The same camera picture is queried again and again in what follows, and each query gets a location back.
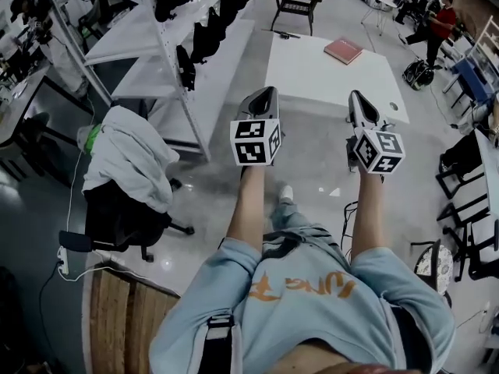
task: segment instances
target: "metal rack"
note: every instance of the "metal rack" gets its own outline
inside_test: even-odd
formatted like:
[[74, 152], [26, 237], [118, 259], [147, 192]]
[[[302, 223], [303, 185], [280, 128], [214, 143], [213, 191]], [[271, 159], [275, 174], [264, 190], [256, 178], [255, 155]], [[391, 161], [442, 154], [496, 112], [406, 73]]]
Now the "metal rack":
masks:
[[[156, 0], [132, 0], [138, 5], [121, 18], [83, 55], [64, 23], [60, 5], [54, 2], [54, 19], [63, 29], [71, 55], [106, 104], [118, 98], [157, 99], [149, 122], [176, 150], [211, 155], [208, 144], [254, 21], [241, 19], [250, 0], [226, 30], [217, 53], [204, 65], [196, 64], [195, 90], [187, 91], [179, 77], [176, 46], [193, 31], [194, 23], [219, 0], [193, 0], [174, 10], [176, 17], [164, 23], [154, 18]], [[138, 58], [119, 85], [109, 93], [92, 65]]]

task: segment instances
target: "book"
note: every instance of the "book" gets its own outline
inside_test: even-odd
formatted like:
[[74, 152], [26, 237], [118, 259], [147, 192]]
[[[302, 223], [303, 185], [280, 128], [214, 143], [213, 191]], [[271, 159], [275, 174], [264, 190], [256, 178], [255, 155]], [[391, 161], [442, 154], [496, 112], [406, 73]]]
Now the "book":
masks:
[[362, 50], [363, 48], [353, 43], [346, 37], [340, 37], [324, 48], [324, 52], [332, 55], [346, 65], [356, 59]]

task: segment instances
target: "light blue pants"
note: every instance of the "light blue pants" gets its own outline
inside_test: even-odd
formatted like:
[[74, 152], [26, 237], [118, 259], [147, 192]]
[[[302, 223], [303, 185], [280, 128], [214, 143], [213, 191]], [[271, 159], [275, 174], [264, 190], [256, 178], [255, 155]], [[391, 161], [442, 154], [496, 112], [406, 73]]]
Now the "light blue pants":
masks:
[[312, 227], [305, 215], [298, 211], [298, 207], [289, 198], [283, 198], [275, 207], [271, 215], [274, 231], [285, 230], [287, 228]]

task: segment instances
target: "shelf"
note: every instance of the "shelf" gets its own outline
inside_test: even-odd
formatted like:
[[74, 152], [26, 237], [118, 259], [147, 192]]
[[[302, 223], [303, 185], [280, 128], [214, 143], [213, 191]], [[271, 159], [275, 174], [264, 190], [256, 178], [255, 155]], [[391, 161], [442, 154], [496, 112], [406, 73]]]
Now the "shelf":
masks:
[[85, 56], [85, 65], [159, 55], [153, 26], [145, 6], [138, 5], [97, 41]]
[[[173, 10], [177, 14], [175, 19], [163, 24], [172, 43], [182, 43], [194, 23], [199, 22], [216, 2], [218, 0], [193, 0]], [[92, 47], [85, 56], [85, 65], [159, 54], [154, 24], [150, 22], [146, 8], [138, 5]]]
[[[227, 29], [227, 37], [220, 48], [204, 65], [196, 65], [196, 89], [189, 92], [189, 109], [200, 127], [201, 136], [209, 143], [225, 102], [228, 88], [239, 65], [246, 43], [253, 31], [254, 21], [241, 19]], [[165, 102], [149, 117], [163, 139], [197, 143], [179, 100]]]
[[168, 85], [161, 57], [141, 57], [126, 73], [112, 93], [113, 98], [166, 98], [175, 88]]

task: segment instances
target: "white cube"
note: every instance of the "white cube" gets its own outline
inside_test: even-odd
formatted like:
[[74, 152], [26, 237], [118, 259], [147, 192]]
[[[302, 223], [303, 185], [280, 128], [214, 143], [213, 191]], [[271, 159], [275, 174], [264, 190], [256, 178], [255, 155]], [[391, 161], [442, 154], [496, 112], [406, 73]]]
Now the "white cube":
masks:
[[238, 166], [270, 165], [281, 146], [279, 119], [232, 121], [231, 146]]
[[393, 173], [405, 158], [402, 138], [397, 133], [363, 129], [354, 148], [368, 173]]

